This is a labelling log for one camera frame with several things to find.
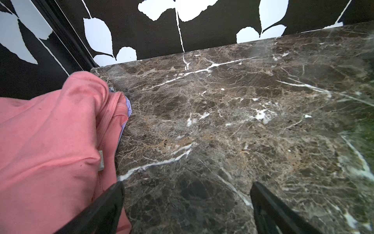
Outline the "black corner frame post left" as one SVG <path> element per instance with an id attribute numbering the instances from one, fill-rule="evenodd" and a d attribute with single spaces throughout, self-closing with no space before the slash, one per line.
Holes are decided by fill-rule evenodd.
<path id="1" fill-rule="evenodd" d="M 83 70 L 90 71 L 92 68 L 97 67 L 89 50 L 57 1 L 32 0 L 32 3 Z"/>

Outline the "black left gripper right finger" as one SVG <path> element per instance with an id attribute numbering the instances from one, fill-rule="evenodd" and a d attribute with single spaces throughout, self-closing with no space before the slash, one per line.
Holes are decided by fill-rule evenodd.
<path id="1" fill-rule="evenodd" d="M 258 234 L 320 233 L 260 182 L 253 183 L 250 197 Z"/>

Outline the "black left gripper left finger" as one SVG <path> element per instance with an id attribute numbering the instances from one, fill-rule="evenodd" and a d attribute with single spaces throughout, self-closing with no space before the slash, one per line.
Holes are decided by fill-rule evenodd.
<path id="1" fill-rule="evenodd" d="M 123 208 L 124 185 L 117 182 L 57 234 L 115 234 Z"/>

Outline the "pink folded t-shirt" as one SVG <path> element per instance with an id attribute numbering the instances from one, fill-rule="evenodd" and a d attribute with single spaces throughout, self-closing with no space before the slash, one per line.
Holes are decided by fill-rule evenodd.
<path id="1" fill-rule="evenodd" d="M 117 99 L 89 72 L 31 100 L 1 98 L 1 233 L 52 234 L 117 182 Z"/>

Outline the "lavender folded t-shirt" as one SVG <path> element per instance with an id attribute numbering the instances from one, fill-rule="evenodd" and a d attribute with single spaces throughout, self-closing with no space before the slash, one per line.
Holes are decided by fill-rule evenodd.
<path id="1" fill-rule="evenodd" d="M 111 94 L 118 95 L 118 99 L 115 105 L 115 112 L 111 119 L 110 124 L 110 137 L 114 139 L 117 137 L 117 146 L 119 146 L 124 128 L 129 121 L 132 114 L 132 108 L 130 100 L 122 92 L 114 92 L 111 90 Z"/>

